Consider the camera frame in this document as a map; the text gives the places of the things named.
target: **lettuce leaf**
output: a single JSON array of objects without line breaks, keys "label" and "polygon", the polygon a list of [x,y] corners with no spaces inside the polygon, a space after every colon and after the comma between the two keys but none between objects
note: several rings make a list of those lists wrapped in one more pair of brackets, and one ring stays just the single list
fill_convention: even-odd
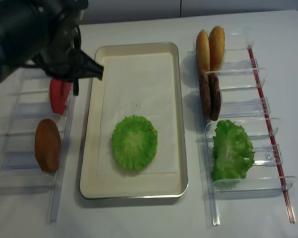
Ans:
[{"label": "lettuce leaf", "polygon": [[244,179],[254,163],[253,144],[245,129],[230,120],[220,120],[213,136],[213,181]]},{"label": "lettuce leaf", "polygon": [[112,135],[114,158],[128,171],[144,169],[154,159],[157,145],[158,132],[145,117],[125,117]]}]

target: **tomato slice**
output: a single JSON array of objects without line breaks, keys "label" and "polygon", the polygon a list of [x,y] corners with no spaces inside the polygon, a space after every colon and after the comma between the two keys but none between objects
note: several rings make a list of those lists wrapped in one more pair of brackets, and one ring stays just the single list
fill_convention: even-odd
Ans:
[{"label": "tomato slice", "polygon": [[52,78],[50,82],[50,102],[52,111],[62,115],[66,108],[72,84]]}]

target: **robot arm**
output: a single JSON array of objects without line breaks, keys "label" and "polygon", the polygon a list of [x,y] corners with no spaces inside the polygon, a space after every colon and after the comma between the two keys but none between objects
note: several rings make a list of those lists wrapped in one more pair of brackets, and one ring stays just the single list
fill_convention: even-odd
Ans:
[{"label": "robot arm", "polygon": [[[58,80],[102,79],[103,66],[80,49],[78,22],[87,0],[0,0],[0,83],[18,67]],[[25,64],[32,60],[34,64]]]}]

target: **red strip on rack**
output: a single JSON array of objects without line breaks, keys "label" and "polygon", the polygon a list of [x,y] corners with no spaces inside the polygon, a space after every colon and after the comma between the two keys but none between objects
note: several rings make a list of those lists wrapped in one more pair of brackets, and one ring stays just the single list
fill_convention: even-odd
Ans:
[{"label": "red strip on rack", "polygon": [[[248,54],[249,54],[249,57],[250,57],[251,62],[252,62],[252,67],[257,68],[256,62],[255,62],[255,57],[254,57],[253,50],[252,50],[251,47],[248,47]],[[263,89],[260,85],[258,72],[256,70],[254,70],[254,76],[255,76],[257,86],[258,86],[259,97],[263,99],[264,98],[264,93],[263,93]],[[266,120],[266,124],[267,124],[268,131],[271,132],[273,130],[273,128],[272,128],[272,124],[271,124],[270,120]],[[272,145],[276,145],[275,136],[273,134],[270,134],[270,141],[271,141]],[[277,160],[278,174],[279,174],[280,177],[283,177],[284,176],[284,171],[283,171],[283,166],[280,163],[281,159],[280,159],[278,151],[276,151],[274,157]],[[280,178],[280,182],[281,182],[282,188],[283,188],[283,194],[284,194],[284,199],[285,199],[285,203],[286,203],[286,209],[287,209],[289,221],[290,221],[290,223],[296,223],[295,213],[294,213],[291,201],[290,201],[288,191],[284,189],[284,188],[286,188],[286,185],[287,185],[286,180],[284,178]]]}]

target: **sesame-free bun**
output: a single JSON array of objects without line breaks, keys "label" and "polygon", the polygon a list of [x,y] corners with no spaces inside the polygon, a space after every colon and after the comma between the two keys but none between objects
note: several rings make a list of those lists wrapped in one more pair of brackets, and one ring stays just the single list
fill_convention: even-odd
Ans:
[{"label": "sesame-free bun", "polygon": [[196,56],[199,71],[210,71],[210,47],[208,34],[205,30],[200,31],[197,37]]},{"label": "sesame-free bun", "polygon": [[216,26],[209,35],[210,71],[217,71],[222,65],[225,48],[225,33],[223,28]]}]

